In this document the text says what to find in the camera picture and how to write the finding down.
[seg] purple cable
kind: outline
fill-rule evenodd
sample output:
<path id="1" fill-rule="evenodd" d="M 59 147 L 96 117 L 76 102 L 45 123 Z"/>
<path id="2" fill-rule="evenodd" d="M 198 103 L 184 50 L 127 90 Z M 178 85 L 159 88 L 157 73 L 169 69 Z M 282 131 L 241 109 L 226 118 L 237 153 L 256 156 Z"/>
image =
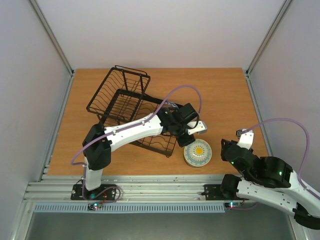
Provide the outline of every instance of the purple cable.
<path id="1" fill-rule="evenodd" d="M 225 209 L 231 209 L 231 210 L 240 210 L 240 211 L 247 211 L 247 210 L 252 210 L 256 208 L 259 204 L 256 202 L 255 205 L 247 208 L 241 208 L 241 207 L 226 207 Z"/>
<path id="2" fill-rule="evenodd" d="M 167 101 L 167 99 L 168 99 L 175 91 L 177 91 L 177 90 L 179 90 L 179 89 L 182 89 L 182 88 L 191 88 L 191 89 L 193 89 L 193 90 L 196 91 L 196 93 L 197 93 L 198 96 L 199 96 L 199 102 L 200 102 L 200 103 L 199 103 L 199 111 L 198 111 L 198 114 L 200 115 L 201 109 L 202 109 L 202 96 L 201 96 L 199 90 L 198 90 L 196 87 L 194 87 L 194 86 L 192 86 L 192 85 L 189 85 L 189 84 L 186 84 L 186 85 L 178 86 L 178 87 L 176 87 L 175 89 L 173 89 L 171 92 L 169 92 L 169 94 L 168 94 L 168 95 L 163 99 L 163 101 L 160 103 L 159 107 L 158 107 L 158 108 L 154 111 L 154 113 L 153 113 L 148 119 L 146 119 L 144 122 L 150 121 L 150 120 L 159 112 L 159 110 L 160 110 L 161 107 L 164 105 L 164 103 Z M 140 125 L 142 125 L 142 124 L 143 124 L 142 122 L 137 122 L 137 123 L 135 123 L 135 124 L 133 124 L 133 125 L 126 126 L 126 127 L 120 128 L 120 129 L 118 129 L 118 130 L 115 130 L 115 133 L 120 133 L 120 132 L 122 132 L 122 131 L 124 131 L 124 130 L 131 129 L 131 128 L 140 126 Z M 83 147 L 73 156 L 73 158 L 72 158 L 72 160 L 71 160 L 71 162 L 70 162 L 72 166 L 83 165 L 82 197 L 83 197 L 83 199 L 85 199 L 85 200 L 87 200 L 86 197 L 84 196 L 84 189 L 85 189 L 85 183 L 86 183 L 86 169 L 87 169 L 87 164 L 86 164 L 85 162 L 83 162 L 83 161 L 82 161 L 82 162 L 75 162 L 75 160 L 76 160 L 76 158 L 77 158 L 84 150 L 86 150 L 86 149 L 87 149 L 88 147 L 90 147 L 92 144 L 94 144 L 94 143 L 100 141 L 101 139 L 104 139 L 104 138 L 106 138 L 106 137 L 108 137 L 108 136 L 110 136 L 110 135 L 112 135 L 112 134 L 115 134 L 115 133 L 114 133 L 113 131 L 112 131 L 112 132 L 108 132 L 108 133 L 106 133 L 106 134 L 104 134 L 104 135 L 102 135 L 102 136 L 99 136 L 99 137 L 95 138 L 94 140 L 88 142 L 85 146 L 83 146 Z M 120 189 L 119 189 L 118 187 L 112 187 L 112 188 L 118 189 L 118 191 L 119 191 L 119 196 L 118 196 L 117 199 L 115 199 L 114 201 L 109 202 L 109 203 L 115 203 L 116 201 L 118 201 L 118 200 L 120 199 L 120 195 L 121 195 L 121 191 L 120 191 Z M 107 189 L 108 189 L 108 188 L 106 188 L 105 190 L 103 190 L 102 192 L 100 192 L 97 196 L 95 196 L 94 198 L 92 198 L 92 200 L 95 199 L 96 197 L 98 197 L 99 195 L 101 195 L 102 193 L 104 193 Z"/>
<path id="3" fill-rule="evenodd" d="M 275 122 L 275 121 L 286 121 L 286 122 L 291 122 L 291 123 L 294 123 L 296 125 L 298 125 L 299 127 L 301 127 L 305 133 L 305 138 L 306 138 L 306 144 L 305 144 L 305 151 L 304 151 L 304 155 L 303 155 L 303 158 L 302 158 L 302 162 L 301 162 L 301 165 L 300 165 L 300 169 L 299 169 L 299 172 L 298 172 L 298 181 L 299 183 L 303 186 L 303 188 L 307 188 L 307 186 L 304 184 L 304 182 L 302 181 L 301 179 L 301 174 L 302 174 L 302 171 L 304 169 L 304 166 L 306 164 L 306 160 L 307 160 L 307 157 L 308 157 L 308 153 L 309 153 L 309 148 L 310 148 L 310 136 L 309 136 L 309 133 L 308 133 L 308 130 L 307 128 L 302 125 L 300 122 L 296 121 L 296 120 L 293 120 L 291 118 L 286 118 L 286 117 L 278 117 L 278 118 L 271 118 L 271 119 L 268 119 L 268 120 L 265 120 L 265 121 L 262 121 L 250 128 L 248 128 L 247 130 L 243 131 L 243 133 L 247 133 L 263 124 L 267 124 L 267 123 L 271 123 L 271 122 Z M 311 193 L 314 197 L 316 197 L 318 200 L 320 200 L 320 196 L 318 196 L 316 193 L 314 193 L 312 190 L 310 189 L 306 189 L 309 193 Z"/>

